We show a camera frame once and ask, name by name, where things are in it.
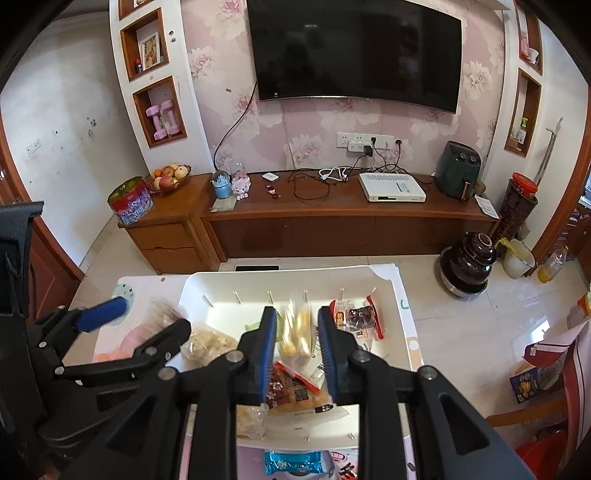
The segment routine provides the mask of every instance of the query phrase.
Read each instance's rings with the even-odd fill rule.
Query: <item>picture frame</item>
[[[158,32],[153,32],[140,40],[138,46],[144,71],[160,63],[160,36]]]

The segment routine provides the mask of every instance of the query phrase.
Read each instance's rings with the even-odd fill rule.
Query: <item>air fryer handle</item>
[[[462,190],[462,196],[461,196],[460,200],[467,200],[468,199],[468,195],[469,195],[468,191],[471,186],[472,186],[472,184],[469,181],[464,182],[464,188]]]

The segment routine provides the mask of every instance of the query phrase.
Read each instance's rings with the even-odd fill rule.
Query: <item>pink dumbbell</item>
[[[164,116],[166,112],[168,114],[168,122],[166,121],[166,117],[164,116],[164,124],[166,125],[166,130],[168,131],[169,135],[177,134],[181,131],[180,126],[177,123],[177,119],[174,117],[174,102],[172,100],[166,100],[165,102],[160,105],[162,109],[162,115]]]
[[[156,133],[154,134],[155,140],[162,140],[168,136],[166,129],[162,128],[160,124],[160,107],[158,105],[151,106],[146,110],[146,115],[152,117],[152,121],[154,122],[154,128],[156,129]]]

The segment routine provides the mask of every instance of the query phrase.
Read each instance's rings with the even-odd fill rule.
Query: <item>wooden drawer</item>
[[[153,248],[192,248],[191,239],[182,223],[128,228],[141,250]]]
[[[155,248],[142,253],[157,273],[191,274],[208,270],[193,248]]]

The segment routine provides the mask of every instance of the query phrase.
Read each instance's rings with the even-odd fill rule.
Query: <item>brown wooden tv cabinet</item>
[[[210,175],[193,176],[177,192],[156,197],[126,230],[158,273],[192,273],[215,271],[228,258],[438,254],[464,232],[491,234],[498,223],[474,199],[452,199],[434,183],[425,187],[424,203],[368,202],[356,177],[331,186],[325,198],[301,201],[290,174],[278,173],[271,184],[278,199],[267,192],[269,182],[251,175],[248,198],[215,213]],[[296,186],[300,197],[327,192],[309,178]]]

